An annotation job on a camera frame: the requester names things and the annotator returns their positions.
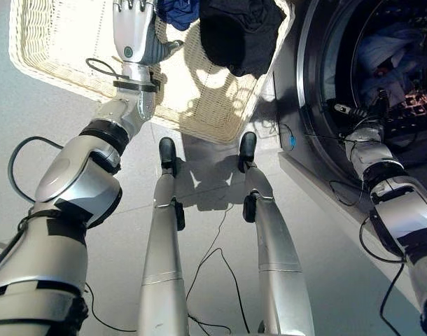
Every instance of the washing machine door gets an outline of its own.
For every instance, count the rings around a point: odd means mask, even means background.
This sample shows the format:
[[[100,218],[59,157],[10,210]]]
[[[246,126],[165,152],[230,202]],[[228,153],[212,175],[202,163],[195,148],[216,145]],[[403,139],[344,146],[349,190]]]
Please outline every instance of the washing machine door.
[[[348,117],[333,113],[330,107],[335,102],[362,105],[358,47],[377,30],[374,18],[384,15],[391,2],[402,1],[310,1],[300,2],[296,8],[295,23],[274,71],[281,145],[324,180],[361,186],[343,143],[336,140],[349,132]],[[427,6],[427,0],[414,4],[422,2]],[[394,126],[387,128],[386,143],[427,188],[427,127],[398,135],[391,132]]]

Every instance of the washing machine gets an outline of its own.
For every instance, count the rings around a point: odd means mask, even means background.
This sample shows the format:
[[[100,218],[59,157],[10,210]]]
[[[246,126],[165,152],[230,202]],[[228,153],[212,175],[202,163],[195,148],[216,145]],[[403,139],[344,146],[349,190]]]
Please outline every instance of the washing machine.
[[[329,183],[343,202],[356,204],[366,214],[372,205],[367,193],[361,194],[361,181],[340,141],[353,124],[334,106],[368,106],[367,81],[372,81],[372,89],[380,83],[383,86],[386,76],[397,71],[403,82],[394,80],[395,88],[386,85],[393,105],[385,119],[385,143],[408,174],[427,189],[427,0],[293,3],[295,20],[274,68],[283,151]],[[416,34],[414,42],[404,41],[396,59],[391,55],[379,59],[376,69],[368,72],[364,57],[386,56],[379,52],[383,51],[383,38],[408,39],[397,36],[405,27],[406,32]],[[368,47],[368,41],[374,39],[378,44]],[[399,58],[414,66],[399,71]]]

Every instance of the black joint band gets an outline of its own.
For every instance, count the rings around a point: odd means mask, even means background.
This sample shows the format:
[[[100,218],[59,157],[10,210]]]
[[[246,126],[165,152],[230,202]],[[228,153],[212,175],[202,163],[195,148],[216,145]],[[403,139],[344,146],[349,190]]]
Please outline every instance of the black joint band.
[[[133,91],[144,91],[144,92],[157,92],[158,87],[156,85],[144,85],[138,83],[125,82],[123,80],[113,81],[115,88],[128,89]]]
[[[377,184],[396,176],[408,176],[408,173],[397,163],[378,162],[363,173],[363,181],[372,190]]]
[[[128,133],[123,127],[103,119],[92,120],[80,135],[91,135],[106,141],[118,151],[119,155],[123,154],[128,142],[130,142]]]

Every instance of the blue cloth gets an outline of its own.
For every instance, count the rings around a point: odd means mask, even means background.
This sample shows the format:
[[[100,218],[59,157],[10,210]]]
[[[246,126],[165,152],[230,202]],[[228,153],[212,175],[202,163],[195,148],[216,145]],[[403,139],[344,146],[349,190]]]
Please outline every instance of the blue cloth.
[[[184,31],[200,16],[200,0],[159,0],[157,16],[177,30]]]

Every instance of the white floor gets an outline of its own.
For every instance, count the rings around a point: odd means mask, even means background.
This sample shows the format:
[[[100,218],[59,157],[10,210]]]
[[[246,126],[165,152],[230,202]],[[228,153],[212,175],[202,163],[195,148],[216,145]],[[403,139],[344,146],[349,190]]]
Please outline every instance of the white floor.
[[[33,80],[13,67],[7,53],[8,13],[9,1],[0,1],[0,246],[13,236],[29,208],[6,178],[12,149],[31,135],[65,144],[88,123],[97,107],[93,101]],[[295,240],[307,278],[316,334],[392,335],[378,317],[388,280],[280,170],[273,98],[271,91],[264,95],[247,128],[258,135],[256,162],[273,185]],[[235,169],[237,144],[213,145],[150,123],[143,126],[122,157],[122,170],[117,175],[124,192],[122,202],[103,225],[87,233],[87,280],[95,291],[96,312],[111,325],[136,328],[151,202],[160,171],[158,142],[163,136],[175,140],[181,157],[178,195],[185,207],[186,228],[178,236],[186,289],[225,217],[216,246],[224,248],[237,275],[248,324],[256,331],[262,319],[256,232],[254,225],[242,219],[244,191],[243,176]],[[33,195],[56,153],[42,143],[32,143],[21,152],[15,175],[22,189]],[[203,266],[188,307],[203,321],[225,324],[234,333],[245,332],[232,277],[218,255]],[[420,335],[419,313],[397,290],[388,301],[386,315],[403,335]],[[207,329],[212,335],[224,333]],[[190,323],[190,334],[203,332]],[[123,333],[109,330],[91,315],[81,335]]]

